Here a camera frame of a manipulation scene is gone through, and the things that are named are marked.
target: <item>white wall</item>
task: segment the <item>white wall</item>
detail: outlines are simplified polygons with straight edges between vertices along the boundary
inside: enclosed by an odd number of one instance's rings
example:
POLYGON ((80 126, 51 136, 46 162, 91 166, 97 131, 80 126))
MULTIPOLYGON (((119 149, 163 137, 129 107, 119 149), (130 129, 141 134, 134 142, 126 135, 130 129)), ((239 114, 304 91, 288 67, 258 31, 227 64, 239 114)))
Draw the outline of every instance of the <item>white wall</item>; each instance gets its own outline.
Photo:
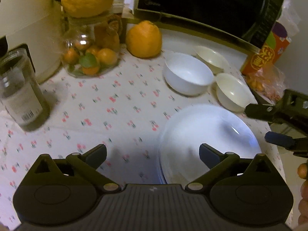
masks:
POLYGON ((302 21, 300 32, 276 62, 286 76, 289 88, 308 94, 308 0, 291 0, 302 21))

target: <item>white plate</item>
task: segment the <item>white plate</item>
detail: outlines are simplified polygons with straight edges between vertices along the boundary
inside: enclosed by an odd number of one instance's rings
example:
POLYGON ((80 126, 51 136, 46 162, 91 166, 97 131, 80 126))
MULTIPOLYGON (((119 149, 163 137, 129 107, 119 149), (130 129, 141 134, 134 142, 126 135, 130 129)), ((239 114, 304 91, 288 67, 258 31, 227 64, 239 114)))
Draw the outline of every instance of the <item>white plate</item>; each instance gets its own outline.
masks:
POLYGON ((199 158, 199 146, 207 143, 221 153, 241 158, 261 153, 258 141, 247 125, 221 107, 199 104, 174 115, 160 134, 160 164, 167 183, 183 186, 209 168, 199 158))

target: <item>glass jar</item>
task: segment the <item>glass jar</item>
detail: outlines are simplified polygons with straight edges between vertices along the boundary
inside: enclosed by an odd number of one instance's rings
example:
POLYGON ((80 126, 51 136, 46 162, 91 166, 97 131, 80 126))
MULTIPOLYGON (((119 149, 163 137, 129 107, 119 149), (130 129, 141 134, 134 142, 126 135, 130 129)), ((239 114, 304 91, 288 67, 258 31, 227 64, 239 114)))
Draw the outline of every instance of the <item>glass jar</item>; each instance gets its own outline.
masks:
POLYGON ((49 105, 24 48, 10 51, 0 60, 0 101, 24 131, 39 128, 49 117, 49 105))
POLYGON ((68 18, 68 21, 62 54, 67 73, 78 78, 95 77, 117 65, 122 31, 118 15, 105 13, 91 18, 68 18))

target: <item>cream bowl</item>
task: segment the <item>cream bowl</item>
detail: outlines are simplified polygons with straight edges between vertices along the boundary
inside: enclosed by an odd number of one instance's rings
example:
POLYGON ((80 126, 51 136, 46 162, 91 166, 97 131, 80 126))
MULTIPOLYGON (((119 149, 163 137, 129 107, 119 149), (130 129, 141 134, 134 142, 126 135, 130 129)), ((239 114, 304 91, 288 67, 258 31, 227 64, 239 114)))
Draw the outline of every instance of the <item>cream bowl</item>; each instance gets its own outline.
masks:
POLYGON ((171 88, 188 96, 204 93, 214 81, 213 73, 202 61, 182 53, 167 55, 163 76, 171 88))
POLYGON ((243 112, 248 104, 257 104, 250 89, 234 76, 226 73, 218 74, 216 83, 218 100, 226 109, 243 112))
POLYGON ((214 75, 224 72, 230 65, 218 52, 204 46, 195 46, 196 58, 205 63, 214 75))

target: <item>tablecloth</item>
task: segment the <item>tablecloth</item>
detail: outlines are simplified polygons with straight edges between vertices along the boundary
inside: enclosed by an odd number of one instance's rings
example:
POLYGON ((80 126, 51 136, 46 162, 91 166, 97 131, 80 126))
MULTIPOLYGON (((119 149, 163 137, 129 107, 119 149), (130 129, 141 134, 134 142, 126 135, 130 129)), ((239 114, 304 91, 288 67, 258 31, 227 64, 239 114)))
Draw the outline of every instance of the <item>tablecloth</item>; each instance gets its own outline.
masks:
MULTIPOLYGON (((182 96, 162 77, 169 51, 153 59, 139 59, 121 47, 119 65, 94 79, 76 79, 60 70, 41 88, 51 105, 51 115, 38 130, 23 132, 7 115, 0 117, 0 222, 14 229, 19 219, 12 197, 27 170, 41 153, 65 158, 83 153, 98 143, 107 146, 107 160, 98 171, 120 185, 159 183, 157 137, 166 122, 188 105, 220 106, 215 87, 197 97, 182 96)), ((225 71, 243 80, 234 67, 225 71)), ((238 115, 256 136, 261 150, 285 177, 275 145, 266 143, 266 122, 238 115)))

